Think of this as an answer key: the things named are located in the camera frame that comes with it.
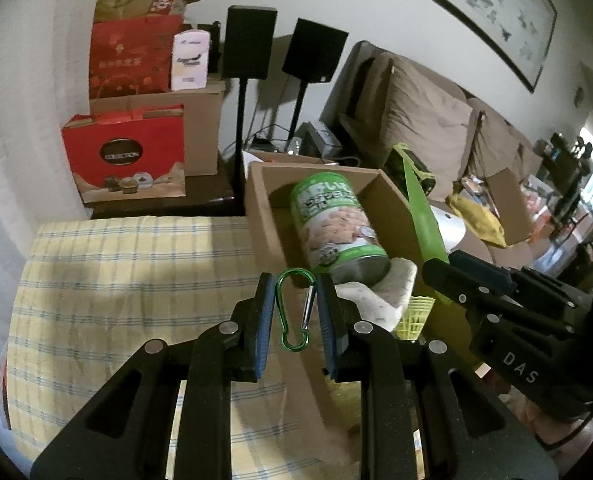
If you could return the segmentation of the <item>person right hand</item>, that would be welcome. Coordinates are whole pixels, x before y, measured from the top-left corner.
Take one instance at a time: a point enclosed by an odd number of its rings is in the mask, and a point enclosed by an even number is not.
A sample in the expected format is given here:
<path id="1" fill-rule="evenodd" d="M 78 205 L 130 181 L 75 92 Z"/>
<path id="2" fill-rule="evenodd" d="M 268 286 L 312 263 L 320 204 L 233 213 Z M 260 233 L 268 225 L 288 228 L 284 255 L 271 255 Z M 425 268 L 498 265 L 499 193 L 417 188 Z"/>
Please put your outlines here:
<path id="1" fill-rule="evenodd" d="M 528 428 L 531 434 L 538 436 L 545 444 L 553 445 L 564 438 L 570 437 L 575 430 L 583 425 L 585 416 L 571 420 L 571 422 L 559 422 L 559 420 L 551 418 L 538 405 L 496 374 L 494 370 L 489 370 L 483 376 L 483 379 L 499 395 L 499 399 L 510 409 L 511 413 Z M 564 453 L 576 452 L 583 454 L 592 443 L 593 418 L 571 440 L 557 445 L 555 451 L 562 450 Z"/>

